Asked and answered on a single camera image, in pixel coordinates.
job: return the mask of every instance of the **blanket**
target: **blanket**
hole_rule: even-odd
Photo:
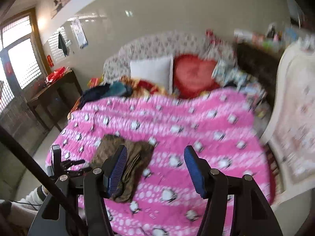
[[[72,112],[54,144],[61,146],[62,160],[90,162],[105,134],[148,141],[155,149],[132,202],[105,200],[111,226],[121,235],[194,236],[207,200],[196,193],[185,165],[187,145],[226,175],[251,174],[269,200],[267,158],[253,121],[244,96],[231,88],[191,100],[111,97]],[[233,216],[233,196],[228,200],[224,235],[229,235]]]

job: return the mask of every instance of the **cable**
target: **cable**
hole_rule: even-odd
[[[41,204],[36,205],[36,204],[31,204],[31,203],[18,202],[18,201],[15,201],[15,200],[10,200],[10,199],[9,199],[9,201],[11,201],[11,202],[15,202],[15,203],[19,203],[19,204],[31,205],[31,206],[41,206]]]

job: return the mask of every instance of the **blue gripper pad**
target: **blue gripper pad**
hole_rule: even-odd
[[[187,146],[184,151],[184,160],[193,181],[195,190],[202,198],[206,198],[207,192],[204,185],[204,176],[199,167],[199,157],[192,146]]]
[[[107,193],[112,196],[116,192],[123,170],[127,162],[127,148],[124,147],[109,177]]]

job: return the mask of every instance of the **wooden table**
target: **wooden table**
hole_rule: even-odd
[[[255,76],[267,91],[267,101],[271,108],[276,96],[278,65],[283,51],[273,53],[248,43],[238,43],[237,63],[241,70]]]
[[[76,75],[74,74],[73,71],[70,71],[70,72],[66,73],[63,77],[61,77],[60,79],[55,81],[54,83],[47,85],[40,92],[38,92],[35,96],[33,96],[29,102],[27,102],[32,113],[39,120],[39,122],[43,125],[43,127],[46,128],[47,130],[49,130],[48,126],[45,124],[45,122],[42,120],[42,118],[40,118],[40,116],[36,112],[35,108],[38,105],[41,105],[43,107],[45,113],[48,115],[48,117],[53,121],[56,128],[59,131],[61,131],[61,128],[58,125],[58,120],[52,116],[52,114],[48,111],[47,107],[51,102],[52,92],[56,91],[59,94],[63,103],[65,103],[65,105],[69,109],[71,109],[71,106],[67,102],[67,99],[60,88],[64,83],[74,83],[78,92],[80,93],[80,95],[82,95],[82,89],[79,85],[79,82],[76,78]]]

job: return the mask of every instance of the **window grille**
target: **window grille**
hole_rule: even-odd
[[[41,75],[30,39],[17,44],[8,53],[21,89]]]
[[[10,101],[14,98],[9,83],[4,73],[2,61],[0,59],[0,113],[6,108]]]
[[[58,37],[59,32],[61,33],[65,42],[68,40],[64,27],[58,28],[51,37],[48,39],[49,47],[51,49],[51,54],[53,55],[55,63],[63,61],[66,57],[63,54],[62,49],[58,49]]]
[[[31,32],[32,26],[29,16],[14,21],[2,29],[3,46],[7,47],[11,43],[27,34],[30,34]]]

